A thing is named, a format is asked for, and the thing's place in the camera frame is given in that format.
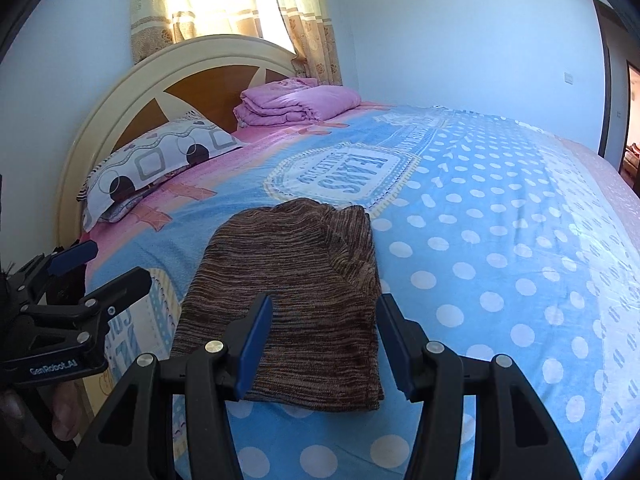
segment bed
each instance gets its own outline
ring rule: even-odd
[[[292,56],[255,38],[211,36],[137,65],[68,156],[59,242],[81,235],[75,195],[97,161],[192,108],[234,132],[240,91],[293,76]],[[640,428],[640,203],[612,168],[535,126],[443,107],[363,104],[327,123],[238,136],[248,145],[181,173],[120,222],[85,235],[100,249],[87,290],[133,266],[153,278],[149,296],[111,322],[110,370],[85,381],[94,410],[138,354],[168,356],[180,300],[216,228],[243,209],[307,196],[363,205],[382,290],[405,317],[459,354],[512,356],[583,477],[606,477]],[[348,156],[375,164],[350,174]],[[375,412],[228,403],[245,478],[398,478],[420,406],[397,391],[384,352],[379,366],[385,400]],[[467,398],[462,480],[474,415]],[[189,478],[180,398],[174,455]]]

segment curtain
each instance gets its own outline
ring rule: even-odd
[[[334,28],[325,0],[277,0],[296,54],[301,74],[322,84],[342,84],[335,50]]]
[[[131,0],[135,63],[171,44],[208,34],[261,38],[255,0]]]

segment white wall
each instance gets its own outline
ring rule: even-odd
[[[42,0],[0,64],[0,256],[55,245],[56,187],[76,132],[132,66],[129,0]]]
[[[328,5],[336,29],[348,31],[336,31],[345,82],[364,99],[509,116],[598,149],[604,62],[592,0]]]

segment pillow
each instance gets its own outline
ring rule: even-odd
[[[190,111],[111,153],[87,177],[76,197],[86,201],[88,232],[112,205],[158,186],[187,168],[244,146],[234,136]]]

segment bed headboard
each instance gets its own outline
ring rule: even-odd
[[[268,41],[225,34],[177,43],[133,67],[91,112],[67,155],[58,186],[58,244],[79,237],[76,194],[100,160],[191,109],[233,133],[240,92],[294,76],[294,57]]]

